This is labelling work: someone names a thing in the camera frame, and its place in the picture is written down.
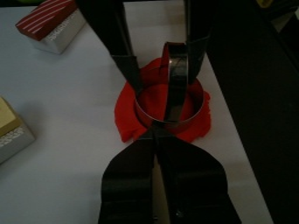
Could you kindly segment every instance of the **metal band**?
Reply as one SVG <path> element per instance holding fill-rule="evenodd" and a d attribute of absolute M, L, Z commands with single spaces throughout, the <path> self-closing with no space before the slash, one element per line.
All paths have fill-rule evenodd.
<path fill-rule="evenodd" d="M 183 47 L 184 44 L 176 44 L 177 46 L 173 46 L 173 43 L 167 43 L 167 45 L 168 46 L 164 48 L 163 52 L 160 71 L 161 69 L 167 68 L 168 76 L 165 77 L 164 73 L 160 73 L 153 77 L 153 79 L 151 79 L 149 82 L 144 81 L 144 88 L 141 91 L 143 94 L 143 92 L 153 85 L 168 85 L 168 99 L 165 103 L 164 118 L 163 120 L 156 119 L 147 113 L 145 109 L 140 106 L 143 105 L 143 103 L 139 101 L 139 96 L 141 94 L 135 97 L 135 113 L 140 123 L 147 128 L 149 128 L 152 125 L 157 125 L 165 130 L 168 130 L 171 133 L 177 134 L 189 128 L 192 124 L 192 119 L 201 110 L 204 98 L 201 84 L 199 83 L 199 81 L 195 80 L 195 82 L 188 85 L 188 60 L 184 52 L 185 48 Z M 180 51 L 173 50 L 173 48 L 176 47 L 181 47 Z M 183 120 L 180 119 L 180 114 L 183 111 L 185 94 L 191 98 L 193 113 L 187 119 Z"/>
<path fill-rule="evenodd" d="M 165 122 L 179 122 L 188 84 L 188 52 L 183 43 L 167 42 L 163 47 L 163 66 L 168 67 Z"/>

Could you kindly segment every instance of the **red object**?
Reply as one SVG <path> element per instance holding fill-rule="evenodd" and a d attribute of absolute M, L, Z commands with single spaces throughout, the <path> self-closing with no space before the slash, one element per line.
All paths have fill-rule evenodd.
<path fill-rule="evenodd" d="M 161 59 L 155 59 L 147 66 L 141 68 L 140 74 L 143 80 L 151 79 L 160 72 Z M 147 114 L 155 118 L 163 118 L 164 115 L 164 94 L 167 87 L 164 85 L 152 86 L 147 89 L 143 96 L 143 107 L 147 108 Z M 204 137 L 211 129 L 211 110 L 209 110 L 209 94 L 204 92 L 204 103 L 199 114 L 191 121 L 189 128 L 176 134 L 185 142 L 192 142 L 195 138 Z M 121 141 L 125 142 L 131 138 L 135 140 L 145 133 L 147 128 L 139 122 L 135 112 L 136 95 L 135 91 L 125 84 L 116 101 L 115 121 Z M 185 103 L 181 111 L 181 117 L 188 117 L 192 112 L 192 101 L 185 98 Z"/>
<path fill-rule="evenodd" d="M 41 40 L 76 9 L 73 0 L 46 0 L 14 26 L 21 34 Z"/>

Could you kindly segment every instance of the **box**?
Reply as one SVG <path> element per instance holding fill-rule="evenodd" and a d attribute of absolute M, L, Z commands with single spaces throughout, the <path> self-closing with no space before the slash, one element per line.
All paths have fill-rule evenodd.
<path fill-rule="evenodd" d="M 84 24 L 85 19 L 80 11 L 75 10 L 44 39 L 37 41 L 28 38 L 29 42 L 34 48 L 60 54 L 68 47 Z"/>
<path fill-rule="evenodd" d="M 33 142 L 33 134 L 0 97 L 0 164 Z"/>
<path fill-rule="evenodd" d="M 46 0 L 14 26 L 34 48 L 61 53 L 84 24 L 73 0 Z"/>

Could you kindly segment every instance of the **white table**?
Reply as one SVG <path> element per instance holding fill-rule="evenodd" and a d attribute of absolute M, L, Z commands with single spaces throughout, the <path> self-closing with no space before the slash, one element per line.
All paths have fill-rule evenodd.
<path fill-rule="evenodd" d="M 30 47 L 14 24 L 32 8 L 0 9 L 0 95 L 36 136 L 0 166 L 0 223 L 95 224 L 101 175 L 129 144 L 113 122 L 124 78 L 88 25 L 63 55 Z M 184 41 L 183 3 L 127 3 L 125 12 L 143 66 L 160 57 L 164 41 Z M 224 166 L 243 223 L 272 223 L 208 59 L 199 78 L 212 127 L 193 144 Z"/>

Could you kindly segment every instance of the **red cloth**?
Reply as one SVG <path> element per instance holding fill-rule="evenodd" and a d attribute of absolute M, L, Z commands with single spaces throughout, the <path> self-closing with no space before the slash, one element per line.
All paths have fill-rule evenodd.
<path fill-rule="evenodd" d="M 147 66 L 141 68 L 140 74 L 143 81 L 151 79 L 151 77 L 160 75 L 161 59 L 155 59 Z M 164 106 L 167 86 L 164 84 L 151 86 L 139 97 L 139 104 L 145 110 L 147 114 L 159 120 L 164 117 Z M 204 137 L 211 129 L 211 110 L 209 110 L 209 94 L 204 92 L 204 103 L 201 105 L 200 113 L 191 121 L 189 128 L 176 134 L 176 136 L 185 142 L 192 142 L 195 138 Z M 135 112 L 136 95 L 135 91 L 125 83 L 124 88 L 116 100 L 115 108 L 115 122 L 117 131 L 121 137 L 121 141 L 125 142 L 131 138 L 135 140 L 145 133 L 147 128 L 139 122 Z M 181 119 L 191 117 L 192 100 L 187 96 L 185 103 L 181 110 Z"/>

